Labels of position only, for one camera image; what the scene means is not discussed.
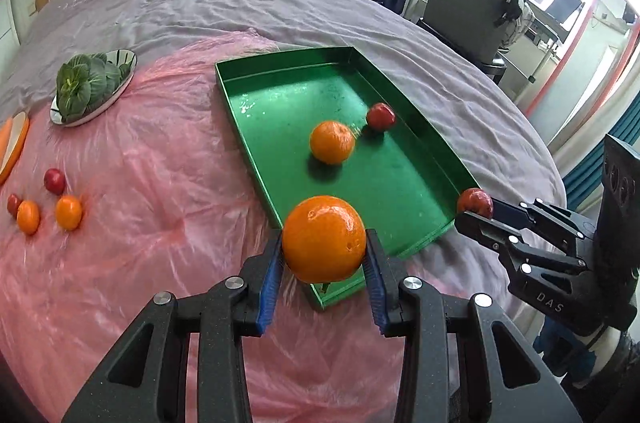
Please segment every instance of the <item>silver screw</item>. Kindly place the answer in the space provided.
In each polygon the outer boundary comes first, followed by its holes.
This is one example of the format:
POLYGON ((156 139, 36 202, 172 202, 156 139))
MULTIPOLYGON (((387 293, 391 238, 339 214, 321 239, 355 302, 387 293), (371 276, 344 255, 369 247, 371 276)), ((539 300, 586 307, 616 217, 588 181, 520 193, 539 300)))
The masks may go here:
POLYGON ((161 291, 154 295, 154 304, 164 306, 171 301, 171 293, 169 291, 161 291))
POLYGON ((225 280, 225 286, 228 289, 240 289, 244 286, 244 280, 242 280, 242 277, 229 277, 225 280))
POLYGON ((420 289, 422 287, 422 281, 417 277, 407 277, 402 281, 402 284, 407 289, 420 289))
POLYGON ((480 306, 481 308, 487 308, 492 303, 494 303, 494 301, 491 300, 491 297, 489 295, 485 295, 484 293, 480 293, 476 295, 474 297, 474 302, 476 303, 476 305, 480 306))

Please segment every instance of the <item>oval plate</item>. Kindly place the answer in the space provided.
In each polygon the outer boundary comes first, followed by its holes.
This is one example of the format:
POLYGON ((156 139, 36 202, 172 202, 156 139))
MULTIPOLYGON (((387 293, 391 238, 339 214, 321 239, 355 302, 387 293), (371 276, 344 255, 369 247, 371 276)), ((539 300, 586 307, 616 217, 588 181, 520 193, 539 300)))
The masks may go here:
POLYGON ((114 91, 114 93, 111 95, 111 98, 105 101, 100 107, 87 114, 86 116, 81 117, 76 121, 72 121, 71 123, 62 123, 62 116, 60 116, 60 111, 58 111, 58 95, 56 94, 53 97, 53 101, 51 102, 51 110, 49 113, 52 123, 55 123, 56 125, 62 125, 63 127, 77 127, 79 125, 87 123, 95 117, 100 116, 100 114, 102 114, 111 105, 113 105, 120 97, 120 95, 124 92, 124 90, 127 88, 127 85, 129 85, 129 82, 133 78, 133 73, 136 70, 136 65, 138 64, 138 57, 136 56, 136 53, 127 49, 109 51, 105 54, 107 55, 107 61, 116 64, 116 66, 118 67, 120 67, 122 64, 128 64, 129 62, 131 62, 131 71, 127 79, 122 82, 120 86, 114 91))

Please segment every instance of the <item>small orange fruit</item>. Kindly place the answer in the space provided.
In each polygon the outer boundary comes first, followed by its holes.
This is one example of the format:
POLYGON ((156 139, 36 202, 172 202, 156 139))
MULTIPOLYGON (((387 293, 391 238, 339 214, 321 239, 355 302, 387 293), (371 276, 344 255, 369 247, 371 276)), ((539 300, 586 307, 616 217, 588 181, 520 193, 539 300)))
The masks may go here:
POLYGON ((337 197, 303 200, 282 228, 284 259, 293 275, 308 284, 349 278, 362 263, 366 246, 358 212, 337 197))
POLYGON ((16 216, 18 228, 27 235, 33 235, 38 231, 40 225, 40 209, 32 200, 24 200, 18 206, 18 215, 16 216))
POLYGON ((311 154, 327 165, 339 165, 353 152, 356 138, 353 132, 337 121, 323 121, 309 137, 311 154))
POLYGON ((82 219, 82 204, 74 196, 62 196, 56 204, 56 221, 66 229, 74 231, 82 219))

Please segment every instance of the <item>green tray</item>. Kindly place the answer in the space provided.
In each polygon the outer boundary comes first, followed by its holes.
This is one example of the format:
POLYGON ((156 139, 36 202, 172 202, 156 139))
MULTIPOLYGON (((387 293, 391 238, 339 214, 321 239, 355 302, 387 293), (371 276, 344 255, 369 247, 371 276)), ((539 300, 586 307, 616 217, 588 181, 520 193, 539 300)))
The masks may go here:
MULTIPOLYGON (((477 186, 446 141, 391 81, 350 47, 260 54, 216 64, 248 164, 274 226, 307 197, 346 200, 388 255, 407 257, 452 225, 462 190, 477 186), (367 110, 385 101, 396 125, 384 135, 363 128, 367 110), (358 136, 342 165, 310 154, 309 135, 338 120, 358 136)), ((362 269, 310 297, 325 307, 364 285, 362 269)))

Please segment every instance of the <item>apple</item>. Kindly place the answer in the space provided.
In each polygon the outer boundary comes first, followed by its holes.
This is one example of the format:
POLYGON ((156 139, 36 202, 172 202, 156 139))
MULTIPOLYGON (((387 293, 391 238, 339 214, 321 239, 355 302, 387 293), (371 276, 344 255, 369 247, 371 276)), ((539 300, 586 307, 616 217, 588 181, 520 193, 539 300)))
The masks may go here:
POLYGON ((367 125, 377 132, 385 132, 396 123, 396 113, 386 103, 377 103, 367 113, 367 125))
POLYGON ((11 194, 6 202, 6 209, 11 213, 12 217, 16 219, 18 217, 18 208, 22 203, 22 199, 15 194, 11 194))
POLYGON ((44 174, 44 187, 57 196, 61 196, 65 191, 65 175, 57 168, 50 168, 44 174))
POLYGON ((494 216, 494 200, 481 188, 468 188, 460 194, 456 211, 474 212, 490 219, 494 216))

